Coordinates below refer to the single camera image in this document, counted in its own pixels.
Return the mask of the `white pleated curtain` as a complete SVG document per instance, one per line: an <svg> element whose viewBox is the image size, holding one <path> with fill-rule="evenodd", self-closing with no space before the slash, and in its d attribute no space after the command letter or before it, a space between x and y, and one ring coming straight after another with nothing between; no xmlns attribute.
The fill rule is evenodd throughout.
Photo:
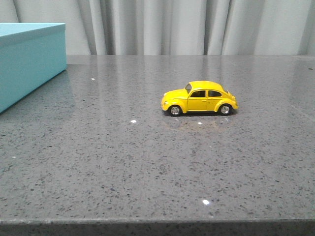
<svg viewBox="0 0 315 236"><path fill-rule="evenodd" d="M3 0L3 23L65 23L69 55L314 55L312 0Z"/></svg>

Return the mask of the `light blue box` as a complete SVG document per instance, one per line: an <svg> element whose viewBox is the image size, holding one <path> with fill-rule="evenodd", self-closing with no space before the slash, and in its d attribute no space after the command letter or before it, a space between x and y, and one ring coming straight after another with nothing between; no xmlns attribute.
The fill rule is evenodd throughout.
<svg viewBox="0 0 315 236"><path fill-rule="evenodd" d="M1 23L1 111L66 68L64 23Z"/></svg>

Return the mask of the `yellow toy beetle car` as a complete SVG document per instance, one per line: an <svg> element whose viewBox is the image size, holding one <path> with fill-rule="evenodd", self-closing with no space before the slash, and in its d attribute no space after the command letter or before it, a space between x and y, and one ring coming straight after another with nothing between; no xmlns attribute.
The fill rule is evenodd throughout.
<svg viewBox="0 0 315 236"><path fill-rule="evenodd" d="M184 88L166 92L161 108L177 117L188 112L215 112L228 116L238 110L236 97L212 81L192 81Z"/></svg>

